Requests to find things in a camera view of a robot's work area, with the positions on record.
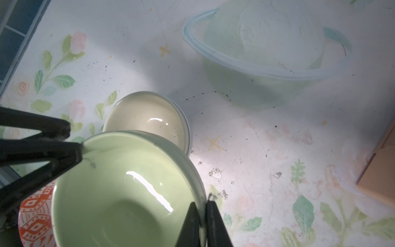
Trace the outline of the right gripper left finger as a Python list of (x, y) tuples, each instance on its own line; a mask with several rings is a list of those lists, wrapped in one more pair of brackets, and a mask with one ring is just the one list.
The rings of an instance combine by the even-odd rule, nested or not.
[(200, 246), (200, 218), (194, 202), (189, 206), (176, 247)]

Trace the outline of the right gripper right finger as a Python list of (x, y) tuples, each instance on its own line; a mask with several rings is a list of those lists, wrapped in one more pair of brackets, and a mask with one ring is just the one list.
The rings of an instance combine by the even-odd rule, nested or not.
[(233, 247), (216, 203), (217, 196), (209, 194), (206, 203), (208, 247)]

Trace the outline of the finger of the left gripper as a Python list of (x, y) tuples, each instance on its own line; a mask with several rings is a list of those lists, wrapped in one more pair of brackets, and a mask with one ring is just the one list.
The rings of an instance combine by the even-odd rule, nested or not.
[(1, 167), (46, 162), (1, 188), (1, 213), (8, 213), (49, 182), (81, 163), (80, 143), (48, 140), (1, 140)]
[(28, 139), (64, 141), (71, 133), (71, 124), (67, 120), (4, 107), (1, 107), (1, 126), (40, 131)]

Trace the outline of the light green bowl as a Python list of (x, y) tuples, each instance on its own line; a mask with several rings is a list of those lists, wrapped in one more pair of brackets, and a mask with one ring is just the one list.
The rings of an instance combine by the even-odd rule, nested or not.
[(191, 203), (204, 245), (206, 193), (183, 150), (143, 131), (98, 134), (82, 147), (82, 161), (53, 190), (58, 246), (173, 247)]

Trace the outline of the red patterned bowl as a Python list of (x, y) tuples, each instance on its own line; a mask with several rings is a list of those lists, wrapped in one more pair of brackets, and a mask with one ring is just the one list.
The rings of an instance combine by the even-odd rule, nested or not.
[(18, 229), (25, 247), (55, 247), (51, 206), (54, 182), (45, 185), (25, 199), (20, 206)]

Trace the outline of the cream bowl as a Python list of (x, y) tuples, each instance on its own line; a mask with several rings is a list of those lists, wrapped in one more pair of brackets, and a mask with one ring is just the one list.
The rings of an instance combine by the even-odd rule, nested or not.
[(177, 109), (163, 96), (149, 91), (129, 94), (111, 110), (103, 131), (138, 130), (159, 135), (187, 150), (185, 130)]

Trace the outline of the white bowl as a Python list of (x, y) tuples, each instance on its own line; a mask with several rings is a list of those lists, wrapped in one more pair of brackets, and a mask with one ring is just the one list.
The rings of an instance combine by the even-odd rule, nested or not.
[(188, 141), (187, 150), (185, 150), (185, 153), (186, 153), (187, 156), (190, 156), (191, 153), (192, 153), (192, 145), (193, 145), (193, 136), (192, 136), (191, 124), (189, 123), (186, 114), (180, 108), (180, 106), (176, 102), (174, 102), (172, 99), (170, 99), (168, 97), (165, 97), (165, 98), (177, 109), (178, 115), (182, 119), (183, 128), (184, 128), (184, 130), (186, 132), (186, 134), (185, 134), (185, 141)]

